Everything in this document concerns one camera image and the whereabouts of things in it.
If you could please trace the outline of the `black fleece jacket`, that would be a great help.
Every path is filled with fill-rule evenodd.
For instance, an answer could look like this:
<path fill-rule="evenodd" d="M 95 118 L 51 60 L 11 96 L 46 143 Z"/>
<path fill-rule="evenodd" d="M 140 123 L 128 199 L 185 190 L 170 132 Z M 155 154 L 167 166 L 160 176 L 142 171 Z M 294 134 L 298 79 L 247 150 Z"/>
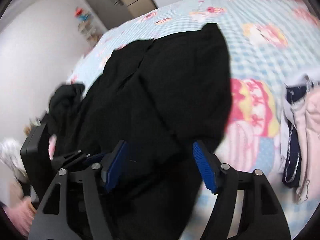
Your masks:
<path fill-rule="evenodd" d="M 179 239 L 201 184 L 193 143 L 216 148 L 231 105 L 229 53 L 217 24 L 134 41 L 112 53 L 57 135 L 55 155 L 109 153 L 125 140 L 129 154 L 106 202 L 112 234 Z"/>

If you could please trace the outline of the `folded dark striped clothes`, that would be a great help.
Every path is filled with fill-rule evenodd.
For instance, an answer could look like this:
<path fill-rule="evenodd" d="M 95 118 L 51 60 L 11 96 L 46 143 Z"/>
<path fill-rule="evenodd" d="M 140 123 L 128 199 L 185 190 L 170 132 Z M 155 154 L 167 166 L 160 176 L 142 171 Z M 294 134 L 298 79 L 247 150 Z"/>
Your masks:
<path fill-rule="evenodd" d="M 283 169 L 283 184 L 297 188 L 301 173 L 301 153 L 298 133 L 295 127 L 292 105 L 302 99 L 306 93 L 319 85 L 319 76 L 306 73 L 291 78 L 284 85 L 281 99 L 280 148 Z"/>

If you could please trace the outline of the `folded pink garment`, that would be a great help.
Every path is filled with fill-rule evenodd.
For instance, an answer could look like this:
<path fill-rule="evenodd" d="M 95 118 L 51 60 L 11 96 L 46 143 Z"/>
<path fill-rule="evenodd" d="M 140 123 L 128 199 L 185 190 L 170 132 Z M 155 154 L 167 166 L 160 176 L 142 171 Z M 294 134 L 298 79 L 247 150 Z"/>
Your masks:
<path fill-rule="evenodd" d="M 292 106 L 301 154 L 297 202 L 319 198 L 319 88 Z"/>

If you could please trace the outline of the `white small shelf rack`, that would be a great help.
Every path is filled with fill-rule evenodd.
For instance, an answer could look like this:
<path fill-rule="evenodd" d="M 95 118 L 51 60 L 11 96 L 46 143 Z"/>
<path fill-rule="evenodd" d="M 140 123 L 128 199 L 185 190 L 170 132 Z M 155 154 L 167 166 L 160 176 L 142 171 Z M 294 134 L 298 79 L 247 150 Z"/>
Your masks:
<path fill-rule="evenodd" d="M 95 47 L 102 37 L 101 31 L 95 26 L 94 23 L 92 23 L 92 20 L 90 19 L 81 21 L 78 24 L 78 32 L 85 37 L 86 41 L 91 47 Z"/>

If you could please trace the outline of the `colourful toy on shelf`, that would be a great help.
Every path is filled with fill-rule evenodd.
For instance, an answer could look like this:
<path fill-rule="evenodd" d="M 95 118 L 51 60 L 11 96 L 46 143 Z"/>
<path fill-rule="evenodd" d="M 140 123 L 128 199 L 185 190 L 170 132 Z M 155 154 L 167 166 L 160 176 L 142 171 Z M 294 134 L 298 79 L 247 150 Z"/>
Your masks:
<path fill-rule="evenodd" d="M 74 17 L 77 18 L 80 22 L 85 22 L 91 18 L 91 14 L 81 7 L 76 7 Z"/>

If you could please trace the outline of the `grey door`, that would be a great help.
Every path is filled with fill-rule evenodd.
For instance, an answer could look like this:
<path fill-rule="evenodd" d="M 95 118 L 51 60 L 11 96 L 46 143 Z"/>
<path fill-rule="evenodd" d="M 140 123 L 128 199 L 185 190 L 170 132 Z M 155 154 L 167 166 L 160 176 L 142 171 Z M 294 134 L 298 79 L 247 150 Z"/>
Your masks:
<path fill-rule="evenodd" d="M 112 29 L 133 19 L 122 0 L 85 0 L 106 29 Z"/>

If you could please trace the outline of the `blue checkered cartoon blanket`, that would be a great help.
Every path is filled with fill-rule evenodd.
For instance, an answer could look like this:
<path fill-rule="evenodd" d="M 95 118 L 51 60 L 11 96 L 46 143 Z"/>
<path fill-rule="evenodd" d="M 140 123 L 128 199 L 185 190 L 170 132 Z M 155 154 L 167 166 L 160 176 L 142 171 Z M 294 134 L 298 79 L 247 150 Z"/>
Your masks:
<path fill-rule="evenodd" d="M 319 71 L 319 21 L 304 2 L 294 0 L 184 0 L 155 9 L 106 32 L 81 59 L 69 82 L 90 87 L 112 51 L 134 40 L 160 38 L 216 23 L 231 57 L 234 106 L 217 156 L 236 170 L 260 169 L 285 213 L 292 238 L 312 220 L 319 197 L 296 201 L 282 182 L 282 102 L 292 78 Z"/>

